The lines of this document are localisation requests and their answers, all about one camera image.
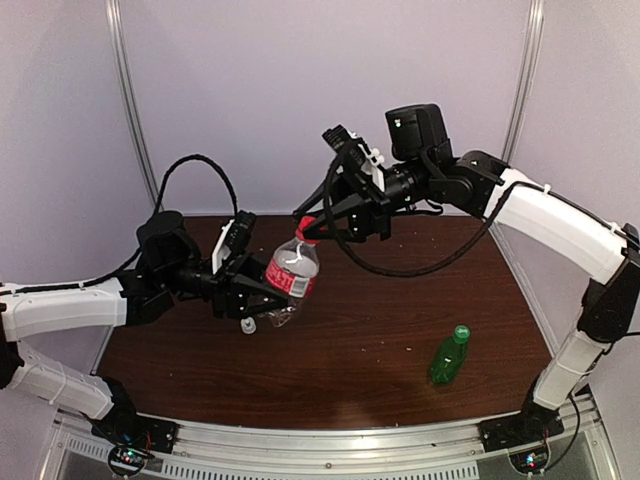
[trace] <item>brown tabletop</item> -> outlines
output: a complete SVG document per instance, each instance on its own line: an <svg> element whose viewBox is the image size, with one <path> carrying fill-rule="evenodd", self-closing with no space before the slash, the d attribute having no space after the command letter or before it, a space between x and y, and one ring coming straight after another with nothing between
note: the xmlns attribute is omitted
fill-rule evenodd
<svg viewBox="0 0 640 480"><path fill-rule="evenodd" d="M203 252L221 218L190 218ZM394 220L393 237L356 250L373 263L435 262L479 227L468 217ZM293 235L288 217L260 217L252 251L269 255ZM268 428L418 425L517 410L549 353L509 268L486 235L427 277L369 274L333 242L318 246L320 277L301 318L280 329L211 316L200 301L155 324L117 329L99 374L121 380L143 413ZM466 363L451 385L427 372L458 324L471 328Z"/></svg>

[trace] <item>red bottle label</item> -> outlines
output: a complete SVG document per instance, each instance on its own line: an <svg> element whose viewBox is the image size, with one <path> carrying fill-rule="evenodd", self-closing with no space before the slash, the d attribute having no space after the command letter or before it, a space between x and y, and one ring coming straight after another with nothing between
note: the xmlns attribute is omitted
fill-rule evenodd
<svg viewBox="0 0 640 480"><path fill-rule="evenodd" d="M311 295L311 290L313 290L313 286L316 283L315 277L298 277L297 275L280 268L273 258L271 259L271 262L269 262L269 266L265 272L265 277L272 286L296 298L303 298Z"/></svg>

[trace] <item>green bottle cap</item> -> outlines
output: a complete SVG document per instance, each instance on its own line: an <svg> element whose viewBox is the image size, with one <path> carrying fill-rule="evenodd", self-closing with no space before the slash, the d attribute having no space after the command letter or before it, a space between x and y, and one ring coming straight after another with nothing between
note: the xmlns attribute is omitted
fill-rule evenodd
<svg viewBox="0 0 640 480"><path fill-rule="evenodd" d="M464 325L458 325L453 332L453 341L459 344L464 344L469 341L469 337L471 337L471 330L469 327L465 327Z"/></svg>

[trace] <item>robotic arm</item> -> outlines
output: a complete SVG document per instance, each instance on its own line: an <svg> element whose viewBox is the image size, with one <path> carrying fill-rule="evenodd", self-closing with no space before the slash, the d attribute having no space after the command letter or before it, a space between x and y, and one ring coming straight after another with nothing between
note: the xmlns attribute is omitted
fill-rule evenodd
<svg viewBox="0 0 640 480"><path fill-rule="evenodd" d="M383 275L430 273L467 251L493 222L519 230L576 263L590 276L574 330L533 382L521 412L480 424L486 451L537 442L562 432L558 408L600 356L629 329L640 293L637 230L604 222L481 151L452 154L440 109L413 105L386 113L393 156L382 167L377 149L342 126L323 138L337 154L323 184L294 212L300 217L319 202L309 238L334 238L360 266ZM391 217L421 200L447 203L485 221L479 233L437 268L387 271L356 258L346 242L371 234L391 235ZM335 221L345 219L338 230Z"/></svg>
<svg viewBox="0 0 640 480"><path fill-rule="evenodd" d="M176 425L137 414L118 381L86 375L36 352L23 339L84 326L130 327L160 318L178 300L211 302L213 316L242 319L282 308L287 297L261 282L266 263L246 251L256 217L240 211L210 259L175 211L152 216L137 231L135 268L78 284L0 287L0 389L37 395L81 412L94 434L138 450L171 452Z"/></svg>

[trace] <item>white wall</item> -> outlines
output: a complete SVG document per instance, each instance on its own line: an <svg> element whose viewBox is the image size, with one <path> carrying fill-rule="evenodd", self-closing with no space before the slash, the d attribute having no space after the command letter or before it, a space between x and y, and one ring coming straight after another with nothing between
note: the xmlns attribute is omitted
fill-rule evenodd
<svg viewBox="0 0 640 480"><path fill-rule="evenodd" d="M42 283L113 269L150 207L125 123L104 4L0 2L0 275ZM102 329L31 338L85 371ZM0 391L0 478L30 479L55 410Z"/></svg>
<svg viewBox="0 0 640 480"><path fill-rule="evenodd" d="M500 152L529 2L170 0L123 2L142 124L156 174L199 152L228 171L241 206L289 213L332 159L338 123L387 158L384 112L442 107L454 151ZM182 167L165 204L228 212L205 166Z"/></svg>
<svg viewBox="0 0 640 480"><path fill-rule="evenodd" d="M607 220L640 226L640 3L548 0L542 50L514 167ZM562 342L587 277L507 232L552 334ZM632 328L640 330L640 314ZM638 478L640 354L624 339L592 375L625 479Z"/></svg>

